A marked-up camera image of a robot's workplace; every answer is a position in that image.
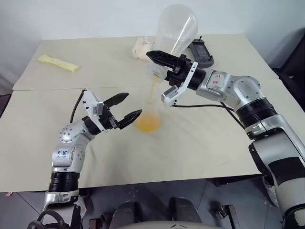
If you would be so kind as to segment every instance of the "yellow liquid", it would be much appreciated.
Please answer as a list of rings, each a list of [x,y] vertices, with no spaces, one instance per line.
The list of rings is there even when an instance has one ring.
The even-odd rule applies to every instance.
[[[155,131],[161,126],[161,119],[157,114],[144,112],[137,118],[135,125],[145,132]]]
[[[153,101],[153,91],[156,84],[157,82],[154,80],[154,82],[152,83],[151,93],[148,98],[149,101]],[[155,131],[159,129],[161,125],[161,118],[159,114],[154,110],[149,111],[149,108],[148,110],[145,110],[144,108],[143,113],[137,118],[135,124],[142,131],[145,132]]]

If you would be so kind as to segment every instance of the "blue label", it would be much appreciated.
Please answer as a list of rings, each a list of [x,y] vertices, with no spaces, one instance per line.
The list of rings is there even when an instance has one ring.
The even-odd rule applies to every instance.
[[[68,156],[68,151],[57,151],[57,157],[66,158]]]

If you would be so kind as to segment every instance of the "crumpled plastic bag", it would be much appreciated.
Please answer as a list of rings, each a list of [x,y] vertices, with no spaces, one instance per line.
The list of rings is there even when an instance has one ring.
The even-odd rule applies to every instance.
[[[147,37],[138,37],[132,48],[133,57],[142,61],[149,61],[149,57],[146,56],[146,53],[152,50],[152,45],[153,43],[149,42]]]

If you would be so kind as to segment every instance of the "yellow sponge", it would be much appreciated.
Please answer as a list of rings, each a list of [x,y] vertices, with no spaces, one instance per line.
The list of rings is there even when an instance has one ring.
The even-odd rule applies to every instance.
[[[75,72],[80,66],[73,64],[73,63],[69,63],[69,62],[65,62],[59,59],[56,59],[54,57],[50,57],[48,55],[42,55],[38,58],[38,61],[40,62],[45,62],[45,63],[51,63],[54,64],[58,67],[64,68],[66,70],[69,70],[71,72]]]

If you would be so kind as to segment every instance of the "white wall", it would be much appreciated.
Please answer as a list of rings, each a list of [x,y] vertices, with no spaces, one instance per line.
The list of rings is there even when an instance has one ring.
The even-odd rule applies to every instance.
[[[1,0],[0,84],[17,81],[41,39],[155,35],[162,10],[175,3],[193,9],[199,33],[245,32],[275,67],[305,27],[305,0]]]

